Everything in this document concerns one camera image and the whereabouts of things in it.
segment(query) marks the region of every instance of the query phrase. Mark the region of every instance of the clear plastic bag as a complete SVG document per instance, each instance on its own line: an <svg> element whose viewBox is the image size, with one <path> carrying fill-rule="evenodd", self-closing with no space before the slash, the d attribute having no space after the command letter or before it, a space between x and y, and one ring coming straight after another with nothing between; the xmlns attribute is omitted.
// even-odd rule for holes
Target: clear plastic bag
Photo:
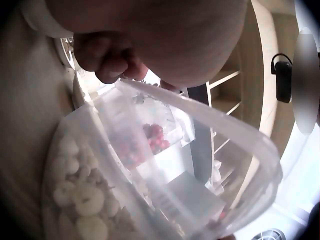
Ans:
<svg viewBox="0 0 320 240"><path fill-rule="evenodd" d="M206 154L192 159L221 171L213 190L177 154L184 132L172 107L229 140L221 164ZM264 212L281 178L275 146L256 129L170 91L122 80L59 124L43 180L44 230L48 240L217 239Z"/></svg>

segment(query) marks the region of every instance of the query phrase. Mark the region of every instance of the hand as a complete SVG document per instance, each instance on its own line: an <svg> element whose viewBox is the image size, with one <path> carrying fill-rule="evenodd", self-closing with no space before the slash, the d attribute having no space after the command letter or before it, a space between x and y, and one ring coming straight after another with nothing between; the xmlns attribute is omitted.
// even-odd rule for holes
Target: hand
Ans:
<svg viewBox="0 0 320 240"><path fill-rule="evenodd" d="M74 34L74 53L84 70L95 72L106 84L119 77L140 81L148 71L126 36L114 31Z"/></svg>

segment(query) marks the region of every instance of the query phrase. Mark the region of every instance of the earpiece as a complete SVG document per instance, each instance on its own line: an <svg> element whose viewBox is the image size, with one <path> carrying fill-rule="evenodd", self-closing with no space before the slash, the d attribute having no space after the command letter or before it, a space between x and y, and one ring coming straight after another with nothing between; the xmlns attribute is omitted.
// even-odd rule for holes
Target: earpiece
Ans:
<svg viewBox="0 0 320 240"><path fill-rule="evenodd" d="M277 56L284 56L289 62L278 61L274 64L274 59ZM271 60L271 74L276 76L276 97L278 101L285 103L291 101L291 73L292 62L290 58L283 53L274 55Z"/></svg>

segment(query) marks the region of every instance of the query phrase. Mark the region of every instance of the wooden shelf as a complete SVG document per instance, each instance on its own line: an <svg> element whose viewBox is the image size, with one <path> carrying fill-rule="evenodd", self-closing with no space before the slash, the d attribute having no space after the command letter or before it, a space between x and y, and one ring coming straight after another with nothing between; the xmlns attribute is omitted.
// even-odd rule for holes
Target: wooden shelf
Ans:
<svg viewBox="0 0 320 240"><path fill-rule="evenodd" d="M230 116L233 116L239 120L242 120L242 118L243 118L242 115L243 115L242 103L232 113L230 113Z"/></svg>
<svg viewBox="0 0 320 240"><path fill-rule="evenodd" d="M214 154L219 151L227 142L228 142L228 138L226 138L225 136L221 135L220 133L217 132L217 135L214 136L213 138L213 151Z"/></svg>
<svg viewBox="0 0 320 240"><path fill-rule="evenodd" d="M238 100L218 98L211 101L211 106L229 115L240 106L240 103Z"/></svg>
<svg viewBox="0 0 320 240"><path fill-rule="evenodd" d="M239 73L240 71L221 70L212 80L209 81L209 89L224 83L225 81L237 76Z"/></svg>

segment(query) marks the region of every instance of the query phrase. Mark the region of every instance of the white wall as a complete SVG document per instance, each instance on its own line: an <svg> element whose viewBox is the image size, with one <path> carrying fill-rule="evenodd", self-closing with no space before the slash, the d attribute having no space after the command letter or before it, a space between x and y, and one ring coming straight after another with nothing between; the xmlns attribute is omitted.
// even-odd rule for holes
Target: white wall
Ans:
<svg viewBox="0 0 320 240"><path fill-rule="evenodd" d="M295 124L281 158L285 173L276 203L289 211L299 207L310 212L319 201L320 130L316 124L309 136L302 135Z"/></svg>

